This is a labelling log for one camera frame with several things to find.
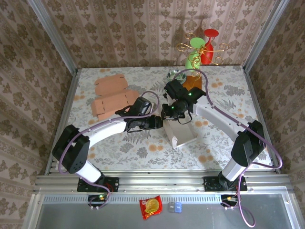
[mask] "small blue object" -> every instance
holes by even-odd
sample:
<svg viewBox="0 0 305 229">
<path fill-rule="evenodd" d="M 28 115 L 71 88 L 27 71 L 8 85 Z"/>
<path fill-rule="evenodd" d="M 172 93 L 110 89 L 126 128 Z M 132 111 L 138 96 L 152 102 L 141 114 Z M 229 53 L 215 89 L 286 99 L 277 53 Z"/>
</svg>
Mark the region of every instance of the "small blue object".
<svg viewBox="0 0 305 229">
<path fill-rule="evenodd" d="M 176 202 L 175 203 L 175 212 L 180 213 L 182 211 L 182 203 Z"/>
</svg>

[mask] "red snack bag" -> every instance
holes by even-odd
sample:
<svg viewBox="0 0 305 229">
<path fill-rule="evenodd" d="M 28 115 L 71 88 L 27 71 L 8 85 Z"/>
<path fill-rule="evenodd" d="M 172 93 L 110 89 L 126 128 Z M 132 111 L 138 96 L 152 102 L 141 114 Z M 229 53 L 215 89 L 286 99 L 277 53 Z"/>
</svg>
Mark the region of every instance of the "red snack bag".
<svg viewBox="0 0 305 229">
<path fill-rule="evenodd" d="M 162 211 L 161 197 L 140 200 L 140 208 L 144 220 L 149 216 L 160 214 Z"/>
</svg>

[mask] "patterned wallpaper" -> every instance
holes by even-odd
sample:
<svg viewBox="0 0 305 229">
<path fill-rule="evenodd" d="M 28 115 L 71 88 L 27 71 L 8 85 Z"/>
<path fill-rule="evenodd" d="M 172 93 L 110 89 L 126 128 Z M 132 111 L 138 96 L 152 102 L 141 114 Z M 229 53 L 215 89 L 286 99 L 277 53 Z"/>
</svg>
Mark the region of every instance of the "patterned wallpaper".
<svg viewBox="0 0 305 229">
<path fill-rule="evenodd" d="M 245 62 L 275 0 L 42 0 L 78 68 L 182 65 L 184 34 L 217 29 Z"/>
<path fill-rule="evenodd" d="M 250 76 L 305 216 L 305 1 L 289 2 Z"/>
<path fill-rule="evenodd" d="M 0 0 L 0 228 L 21 228 L 71 75 L 25 0 Z"/>
</svg>

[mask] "table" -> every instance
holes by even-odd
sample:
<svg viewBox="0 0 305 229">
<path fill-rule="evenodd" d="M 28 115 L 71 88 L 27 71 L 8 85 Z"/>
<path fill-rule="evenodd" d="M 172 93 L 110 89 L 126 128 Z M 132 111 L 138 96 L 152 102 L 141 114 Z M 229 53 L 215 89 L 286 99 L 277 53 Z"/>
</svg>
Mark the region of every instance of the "table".
<svg viewBox="0 0 305 229">
<path fill-rule="evenodd" d="M 91 103 L 95 99 L 94 82 L 102 77 L 122 73 L 128 88 L 143 93 L 156 92 L 161 103 L 166 74 L 183 67 L 137 67 L 137 68 L 89 68 L 82 69 L 68 124 L 88 127 L 98 121 L 92 116 Z M 234 115 L 251 122 L 257 119 L 254 104 L 241 66 L 203 66 L 209 79 L 209 93 L 215 104 Z M 153 95 L 146 98 L 155 102 Z M 94 145 L 88 153 L 88 160 L 100 170 L 137 169 L 223 169 L 231 158 L 231 139 L 204 117 L 194 116 L 192 124 L 198 137 L 196 141 L 176 150 L 172 148 L 163 128 L 138 133 L 113 135 Z M 265 150 L 256 161 L 271 164 Z M 252 166 L 251 169 L 265 169 Z"/>
</svg>

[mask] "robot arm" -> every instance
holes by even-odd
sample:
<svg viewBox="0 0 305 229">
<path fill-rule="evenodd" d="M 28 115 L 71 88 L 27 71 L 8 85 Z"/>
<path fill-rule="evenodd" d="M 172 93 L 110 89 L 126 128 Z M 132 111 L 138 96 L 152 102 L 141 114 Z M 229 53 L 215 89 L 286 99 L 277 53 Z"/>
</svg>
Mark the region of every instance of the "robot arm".
<svg viewBox="0 0 305 229">
<path fill-rule="evenodd" d="M 164 96 L 171 105 L 163 104 L 163 120 L 179 120 L 188 111 L 189 114 L 200 115 L 209 120 L 234 142 L 232 158 L 218 177 L 223 189 L 228 190 L 265 147 L 263 142 L 241 125 L 248 126 L 264 138 L 263 126 L 258 121 L 247 123 L 239 117 L 234 118 L 236 122 L 232 121 L 228 116 L 234 115 L 222 108 L 218 108 L 222 113 L 217 111 L 201 89 L 195 87 L 187 91 L 177 80 L 168 82 L 165 91 Z"/>
<path fill-rule="evenodd" d="M 103 173 L 87 160 L 89 148 L 114 134 L 124 131 L 128 133 L 133 132 L 132 130 L 136 127 L 139 129 L 135 131 L 163 127 L 160 117 L 146 115 L 151 107 L 152 104 L 147 99 L 139 97 L 132 106 L 117 111 L 116 114 L 119 118 L 114 117 L 111 122 L 107 120 L 96 123 L 87 128 L 86 130 L 88 131 L 79 130 L 73 125 L 69 125 L 64 129 L 52 154 L 60 161 L 64 150 L 77 135 L 78 137 L 66 151 L 62 165 L 69 173 L 77 174 L 92 183 L 97 181 L 102 182 L 101 179 L 104 178 Z"/>
</svg>

